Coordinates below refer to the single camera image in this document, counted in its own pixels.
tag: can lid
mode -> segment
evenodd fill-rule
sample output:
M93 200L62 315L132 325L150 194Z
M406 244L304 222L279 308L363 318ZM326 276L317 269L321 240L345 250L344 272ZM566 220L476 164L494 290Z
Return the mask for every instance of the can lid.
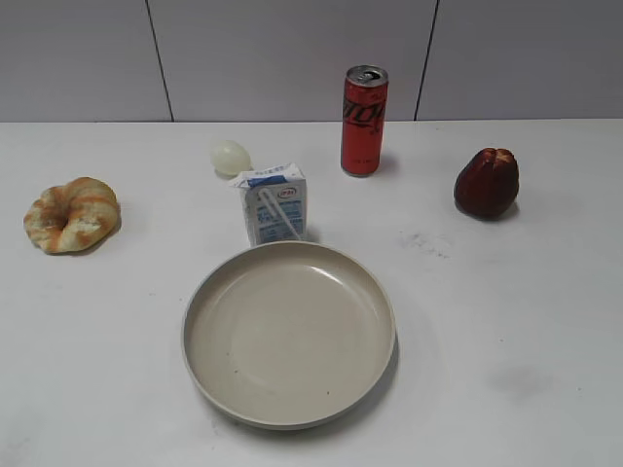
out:
M357 65L347 71L347 80L363 88L375 88L389 81L387 72L374 65Z

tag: red apple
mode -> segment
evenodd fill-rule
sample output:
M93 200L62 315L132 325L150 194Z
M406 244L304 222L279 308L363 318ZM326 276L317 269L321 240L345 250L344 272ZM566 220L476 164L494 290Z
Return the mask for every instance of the red apple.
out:
M519 192L519 167L507 149L485 148L461 171L455 200L467 214L494 219L513 203Z

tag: gray wall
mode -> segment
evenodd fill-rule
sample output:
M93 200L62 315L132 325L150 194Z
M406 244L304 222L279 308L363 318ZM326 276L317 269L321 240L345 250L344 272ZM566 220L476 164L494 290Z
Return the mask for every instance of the gray wall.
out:
M339 120L359 63L389 70L389 119L414 117L434 0L150 5L175 120Z
M0 121L339 120L364 62L390 120L623 118L623 3L435 4L4 0Z
M623 117L620 0L441 0L420 120Z
M1 0L0 121L169 120L143 0Z

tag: milk carton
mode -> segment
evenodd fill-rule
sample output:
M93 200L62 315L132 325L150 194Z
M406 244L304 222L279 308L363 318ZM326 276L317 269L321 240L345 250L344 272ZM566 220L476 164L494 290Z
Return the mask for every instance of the milk carton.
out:
M241 189L251 246L307 236L307 183L295 163L241 172L230 182Z

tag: plate rim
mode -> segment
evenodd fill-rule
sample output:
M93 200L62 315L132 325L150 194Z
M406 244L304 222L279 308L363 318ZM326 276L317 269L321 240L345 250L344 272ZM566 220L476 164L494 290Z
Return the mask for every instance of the plate rim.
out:
M383 362L382 365L382 369L379 371L379 373L377 375L375 375L372 378L372 381L368 384L368 386L365 388L365 390L361 393L361 395L359 395L355 400L353 400L351 403L349 403L347 406L345 406L343 409L335 412L335 413L331 413L329 415L323 415L321 417L318 418L314 418L311 420L303 420L300 422L295 422L295 423L291 423L291 422L286 422L286 423L279 423L279 422L274 422L274 421L269 421L269 420L262 420L259 418L255 418L252 416L247 416L244 415L243 413L239 413L235 410L230 409L229 407L227 407L226 405L224 405L223 403L219 402L216 398L214 398L212 395L210 395L210 393L203 387L203 385L200 383L200 381L197 379L197 377L195 376L195 372L193 371L191 364L189 362L188 359L188 352L187 352L187 340L186 340L186 331L187 328L189 326L189 315L191 312L191 306L193 304L193 302L195 301L195 297L197 296L197 294L199 293L199 291L203 288L203 286L208 282L208 280L210 280L210 278L216 273L218 272L220 269L222 269L223 267L225 267L227 264L229 264L230 262L249 254L252 251L256 251L259 249L263 249L263 248L278 248L279 245L292 245L292 244L298 244L298 245L305 245L306 247L313 247L313 248L322 248L325 250L329 250L332 253L338 254L340 256L343 256L344 258L346 258L347 260L353 262L355 265L357 265L358 267L360 267L366 274L368 274L368 276L373 280L373 282L376 284L376 286L378 287L378 289L381 291L381 294L383 296L384 302L385 302L385 306L387 309L387 312L389 314L389 324L390 324L390 337L389 337L389 346L388 346L388 351L386 353L385 356L385 360ZM220 412L225 413L226 415L230 416L231 418L241 421L243 423L246 423L248 425L251 426L255 426L255 427L259 427L259 428L265 428L265 429L271 429L271 430L279 430L279 431L287 431L287 430L298 430L298 429L304 429L304 428L311 428L313 426L317 426L320 425L322 423L328 422L334 418L339 417L340 415L342 415L343 413L349 411L350 409L352 409L354 406L356 406L359 402L361 402L369 393L370 391L372 391L372 389L379 383L379 381L381 380L381 378L383 377L383 375L385 374L387 367L389 366L389 363L391 361L391 356L393 355L395 346L396 346L396 322L395 322L395 316L394 316L394 312L393 312L393 307L391 305L391 301L389 299L389 295L387 294L385 287L383 287L383 285L381 284L381 282L379 281L379 279L370 272L369 269L367 269L365 266L363 266L361 263L359 263L357 260L355 260L354 258L352 258L350 255L336 249L330 246L326 246L320 243L314 243L314 242L309 242L309 241L301 241L301 240L283 240L283 241L274 241L274 242L270 242L270 243L263 243L261 245L257 245L257 246L253 246L250 248L246 248L245 250L237 253L236 255L230 257L229 259L225 260L224 262L222 262L221 264L219 264L216 268L214 268L201 282L200 284L197 286L197 288L195 289L195 291L193 292L193 295L191 296L190 300L188 301L188 303L186 304L186 309L184 311L184 315L183 315L183 320L182 320L182 326L181 326L181 344L182 344L182 356L183 356L183 360L184 360L184 366L186 367L186 370L188 371L191 380L193 381L195 387L199 390L199 392L201 393L201 395L207 400L209 401L212 405L214 405L214 407L216 407Z

